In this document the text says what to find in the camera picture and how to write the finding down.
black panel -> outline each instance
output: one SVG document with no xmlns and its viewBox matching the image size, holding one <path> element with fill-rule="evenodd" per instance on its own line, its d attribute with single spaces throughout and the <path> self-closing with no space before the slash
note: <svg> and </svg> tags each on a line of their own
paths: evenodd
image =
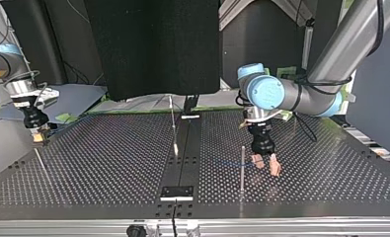
<svg viewBox="0 0 390 237">
<path fill-rule="evenodd" d="M 223 31 L 223 79 L 238 88 L 237 69 L 262 62 L 276 75 L 277 69 L 300 66 L 303 28 L 272 1 L 255 1 Z"/>
<path fill-rule="evenodd" d="M 65 71 L 46 6 L 40 0 L 1 1 L 31 68 L 40 71 L 37 81 L 65 83 Z"/>
<path fill-rule="evenodd" d="M 218 1 L 85 3 L 114 100 L 219 89 Z"/>
</svg>

metal plate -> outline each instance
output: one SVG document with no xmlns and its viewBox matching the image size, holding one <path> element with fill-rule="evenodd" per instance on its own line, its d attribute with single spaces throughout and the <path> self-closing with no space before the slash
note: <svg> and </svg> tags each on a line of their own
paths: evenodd
<svg viewBox="0 0 390 237">
<path fill-rule="evenodd" d="M 252 136 L 238 128 L 242 119 L 240 111 L 205 112 L 191 127 L 201 129 L 199 150 L 185 156 L 199 157 L 200 165 L 194 174 L 183 172 L 181 185 L 198 184 L 193 218 L 390 215 L 390 165 L 329 119 L 305 118 L 317 143 L 294 119 L 275 120 L 282 173 L 272 177 L 269 162 L 264 170 L 246 166 L 241 196 L 241 146 L 252 154 Z"/>
<path fill-rule="evenodd" d="M 0 175 L 0 218 L 153 218 L 173 139 L 167 114 L 84 118 L 43 150 L 47 172 L 31 156 Z"/>
</svg>

white cable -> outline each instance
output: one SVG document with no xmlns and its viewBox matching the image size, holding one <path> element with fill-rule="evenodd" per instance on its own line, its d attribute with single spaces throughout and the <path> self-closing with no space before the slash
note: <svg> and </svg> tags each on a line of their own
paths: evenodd
<svg viewBox="0 0 390 237">
<path fill-rule="evenodd" d="M 104 72 L 102 72 L 102 74 L 100 74 L 100 76 L 96 79 L 96 81 L 93 83 L 93 86 L 96 85 L 96 83 L 97 83 L 100 79 L 102 79 L 103 76 L 105 76 L 105 73 L 104 73 Z"/>
<path fill-rule="evenodd" d="M 69 0 L 66 0 L 67 2 L 68 2 L 68 4 L 69 4 L 69 6 L 72 8 L 72 10 L 74 10 L 78 15 L 80 15 L 80 17 L 82 17 L 83 19 L 84 19 L 84 21 L 86 21 L 87 23 L 90 23 L 90 21 L 86 18 L 86 17 L 84 17 L 84 15 L 83 14 L 81 14 L 72 4 L 71 4 L 71 2 L 69 1 Z"/>
</svg>

thin metal rod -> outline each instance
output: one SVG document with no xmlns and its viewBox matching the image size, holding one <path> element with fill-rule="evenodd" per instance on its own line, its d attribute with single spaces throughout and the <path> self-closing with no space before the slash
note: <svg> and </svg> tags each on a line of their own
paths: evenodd
<svg viewBox="0 0 390 237">
<path fill-rule="evenodd" d="M 179 146 L 177 145 L 177 130 L 176 130 L 176 120 L 174 117 L 174 103 L 173 103 L 173 96 L 169 96 L 169 101 L 170 101 L 170 110 L 171 110 L 171 121 L 172 121 L 172 129 L 173 129 L 173 136 L 174 136 L 174 142 L 173 142 L 173 147 L 174 147 L 174 153 L 176 156 L 179 155 Z"/>
<path fill-rule="evenodd" d="M 244 178 L 245 178 L 245 165 L 246 165 L 246 147 L 241 147 L 241 195 L 244 194 Z"/>
<path fill-rule="evenodd" d="M 41 156 L 40 156 L 40 153 L 39 153 L 38 149 L 35 148 L 34 150 L 35 150 L 35 153 L 37 154 L 37 157 L 38 157 L 38 160 L 39 160 L 39 163 L 40 163 L 41 167 L 46 172 L 46 167 L 44 166 L 43 160 L 41 159 Z"/>
</svg>

